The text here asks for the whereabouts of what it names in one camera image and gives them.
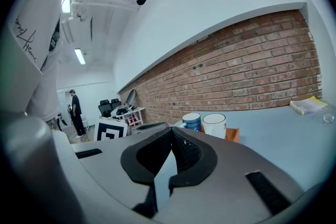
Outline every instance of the brick wall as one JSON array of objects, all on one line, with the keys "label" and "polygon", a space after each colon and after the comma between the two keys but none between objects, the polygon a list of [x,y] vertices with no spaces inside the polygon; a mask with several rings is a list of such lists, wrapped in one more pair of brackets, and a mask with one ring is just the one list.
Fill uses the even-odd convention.
[{"label": "brick wall", "polygon": [[309,28],[292,10],[214,32],[153,67],[120,95],[124,101],[136,89],[145,122],[173,124],[191,111],[265,109],[320,98],[319,74]]}]

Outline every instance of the yellow book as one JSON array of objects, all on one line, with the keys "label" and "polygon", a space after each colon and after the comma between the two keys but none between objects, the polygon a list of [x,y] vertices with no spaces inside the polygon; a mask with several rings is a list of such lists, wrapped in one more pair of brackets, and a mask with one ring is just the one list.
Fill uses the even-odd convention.
[{"label": "yellow book", "polygon": [[290,101],[289,105],[301,115],[312,113],[324,109],[328,106],[327,103],[324,103],[316,99],[315,97],[311,97],[301,101]]}]

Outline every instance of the blue cup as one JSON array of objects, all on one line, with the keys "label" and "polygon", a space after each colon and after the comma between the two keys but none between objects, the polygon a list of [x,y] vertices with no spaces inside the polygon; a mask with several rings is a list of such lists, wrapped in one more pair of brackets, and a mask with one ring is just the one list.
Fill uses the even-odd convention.
[{"label": "blue cup", "polygon": [[183,123],[180,128],[186,128],[189,130],[200,132],[202,130],[201,115],[198,113],[189,113],[182,117]]}]

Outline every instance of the fluorescent light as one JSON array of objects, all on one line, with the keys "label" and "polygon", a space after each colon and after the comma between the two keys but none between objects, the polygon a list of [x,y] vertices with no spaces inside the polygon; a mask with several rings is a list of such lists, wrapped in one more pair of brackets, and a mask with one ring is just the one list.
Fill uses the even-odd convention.
[{"label": "fluorescent light", "polygon": [[62,12],[63,13],[70,13],[71,12],[70,0],[62,0],[61,5],[62,5]]},{"label": "fluorescent light", "polygon": [[80,49],[75,49],[75,53],[81,65],[85,65],[85,60]]}]

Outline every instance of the gray table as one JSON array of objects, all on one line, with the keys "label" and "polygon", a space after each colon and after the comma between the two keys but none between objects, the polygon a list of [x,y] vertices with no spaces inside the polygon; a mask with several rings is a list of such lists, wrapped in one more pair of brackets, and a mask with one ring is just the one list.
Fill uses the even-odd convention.
[{"label": "gray table", "polygon": [[244,144],[287,172],[304,191],[327,179],[336,160],[336,120],[323,120],[325,110],[300,115],[280,108],[197,112],[203,119],[222,113],[228,128],[240,129]]}]

